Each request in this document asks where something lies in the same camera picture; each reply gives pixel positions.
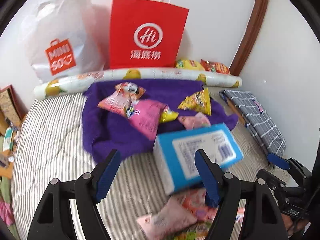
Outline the right hand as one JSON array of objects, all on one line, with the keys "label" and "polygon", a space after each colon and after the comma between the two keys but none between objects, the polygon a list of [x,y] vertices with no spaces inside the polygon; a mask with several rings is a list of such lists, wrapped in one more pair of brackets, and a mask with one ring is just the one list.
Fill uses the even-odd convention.
[{"label": "right hand", "polygon": [[285,214],[281,214],[281,217],[283,219],[285,229],[287,231],[287,235],[290,238],[294,233],[297,233],[301,230],[304,230],[304,228],[309,224],[309,221],[307,219],[300,220],[297,224],[294,224],[290,216],[287,216]]}]

